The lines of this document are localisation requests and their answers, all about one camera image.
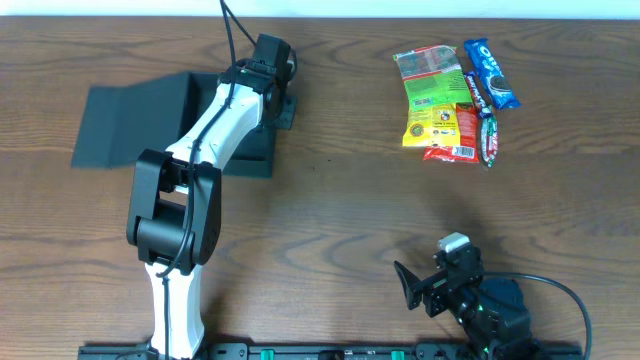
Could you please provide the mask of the green snack bag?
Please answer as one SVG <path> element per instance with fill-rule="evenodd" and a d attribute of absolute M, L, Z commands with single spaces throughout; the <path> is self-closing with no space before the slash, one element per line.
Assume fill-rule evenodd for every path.
<path fill-rule="evenodd" d="M 434 45 L 393 56 L 411 111 L 471 102 L 456 50 L 456 47 L 448 45 Z"/>

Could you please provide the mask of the black gift box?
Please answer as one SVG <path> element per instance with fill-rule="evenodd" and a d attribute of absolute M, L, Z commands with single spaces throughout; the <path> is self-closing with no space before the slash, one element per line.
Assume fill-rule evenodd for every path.
<path fill-rule="evenodd" d="M 184 136 L 215 97 L 216 73 L 181 72 L 124 86 L 93 86 L 88 93 L 71 165 L 131 166 L 145 149 L 163 151 Z M 249 133 L 223 173 L 270 178 L 276 131 L 293 125 L 297 98 L 287 95 L 272 125 Z"/>

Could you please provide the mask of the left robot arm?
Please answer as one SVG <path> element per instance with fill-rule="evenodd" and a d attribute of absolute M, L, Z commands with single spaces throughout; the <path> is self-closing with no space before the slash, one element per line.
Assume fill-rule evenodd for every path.
<path fill-rule="evenodd" d="M 235 63 L 185 135 L 137 159 L 126 235 L 152 284 L 148 357 L 199 354 L 202 269 L 221 232 L 222 175 L 272 175 L 276 133 L 294 118 L 296 100 L 287 88 L 296 70 L 290 56 Z"/>

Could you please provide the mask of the blue Oreo cookie pack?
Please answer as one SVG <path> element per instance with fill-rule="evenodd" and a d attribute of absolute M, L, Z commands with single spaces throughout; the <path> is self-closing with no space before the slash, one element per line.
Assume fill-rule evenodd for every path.
<path fill-rule="evenodd" d="M 521 103 L 490 50 L 488 39 L 467 40 L 464 48 L 493 105 L 499 110 L 519 108 Z"/>

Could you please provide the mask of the red green candy pack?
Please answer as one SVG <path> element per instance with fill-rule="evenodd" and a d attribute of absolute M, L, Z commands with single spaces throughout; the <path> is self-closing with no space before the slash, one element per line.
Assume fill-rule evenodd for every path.
<path fill-rule="evenodd" d="M 498 125 L 492 116 L 482 121 L 480 129 L 480 152 L 483 163 L 492 167 L 498 153 Z"/>

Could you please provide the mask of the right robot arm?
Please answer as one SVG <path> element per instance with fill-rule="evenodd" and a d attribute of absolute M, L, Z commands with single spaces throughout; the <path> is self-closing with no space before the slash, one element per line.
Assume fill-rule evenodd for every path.
<path fill-rule="evenodd" d="M 532 335 L 531 315 L 518 283 L 502 277 L 486 279 L 478 247 L 465 244 L 441 250 L 434 260 L 439 271 L 425 279 L 394 263 L 408 309 L 423 305 L 431 318 L 451 313 L 479 359 L 551 357 Z"/>

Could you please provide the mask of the yellow snack bag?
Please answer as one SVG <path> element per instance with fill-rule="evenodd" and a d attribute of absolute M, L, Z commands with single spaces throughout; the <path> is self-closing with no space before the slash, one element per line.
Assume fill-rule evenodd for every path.
<path fill-rule="evenodd" d="M 460 144 L 460 129 L 454 104 L 409 111 L 403 147 L 449 147 Z"/>

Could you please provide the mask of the red snack bag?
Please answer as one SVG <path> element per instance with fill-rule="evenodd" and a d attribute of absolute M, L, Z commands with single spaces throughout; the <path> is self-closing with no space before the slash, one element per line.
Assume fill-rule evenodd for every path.
<path fill-rule="evenodd" d="M 442 135 L 449 144 L 428 146 L 424 151 L 424 160 L 479 163 L 479 150 L 477 145 L 478 116 L 476 109 L 471 103 L 458 103 L 455 110 L 456 130 L 450 130 L 450 126 L 439 129 L 439 134 Z"/>

